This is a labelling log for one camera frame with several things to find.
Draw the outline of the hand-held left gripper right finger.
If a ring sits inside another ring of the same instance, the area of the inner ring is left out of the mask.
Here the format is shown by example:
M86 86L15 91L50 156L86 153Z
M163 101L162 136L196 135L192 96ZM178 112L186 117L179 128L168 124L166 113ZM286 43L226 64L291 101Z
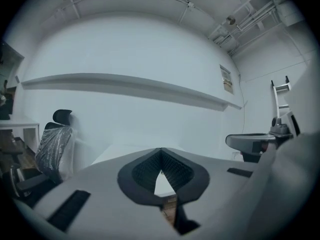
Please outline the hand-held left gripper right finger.
M161 159L187 167L189 181L176 189L179 227L161 231L161 240L245 240L261 195L262 163L210 158L161 148Z

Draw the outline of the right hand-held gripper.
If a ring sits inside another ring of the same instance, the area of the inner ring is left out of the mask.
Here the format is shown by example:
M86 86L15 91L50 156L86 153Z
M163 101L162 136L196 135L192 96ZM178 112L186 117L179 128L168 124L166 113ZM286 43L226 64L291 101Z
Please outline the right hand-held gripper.
M272 119L269 133L230 134L225 138L225 143L243 154L257 156L264 153L269 144L276 142L280 146L299 136L301 131L294 114L289 111Z

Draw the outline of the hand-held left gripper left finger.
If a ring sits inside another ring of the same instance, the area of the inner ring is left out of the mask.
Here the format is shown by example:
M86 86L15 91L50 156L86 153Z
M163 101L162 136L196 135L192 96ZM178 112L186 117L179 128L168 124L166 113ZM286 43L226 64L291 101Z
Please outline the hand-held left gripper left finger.
M90 196L65 233L69 240L179 239L158 207L133 202L118 185L120 169L149 152L133 152L82 169L49 191L34 211L49 219L74 191L80 190Z

